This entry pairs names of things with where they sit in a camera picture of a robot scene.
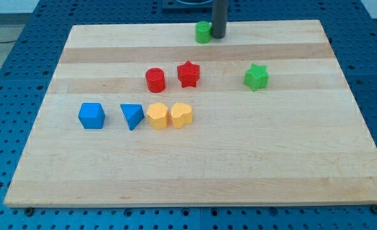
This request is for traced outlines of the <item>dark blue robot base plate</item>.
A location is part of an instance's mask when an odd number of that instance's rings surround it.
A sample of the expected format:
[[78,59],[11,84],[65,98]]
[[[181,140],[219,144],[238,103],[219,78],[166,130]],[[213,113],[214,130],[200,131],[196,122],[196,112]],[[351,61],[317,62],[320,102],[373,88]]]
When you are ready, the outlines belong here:
[[161,0],[163,10],[211,8],[212,0]]

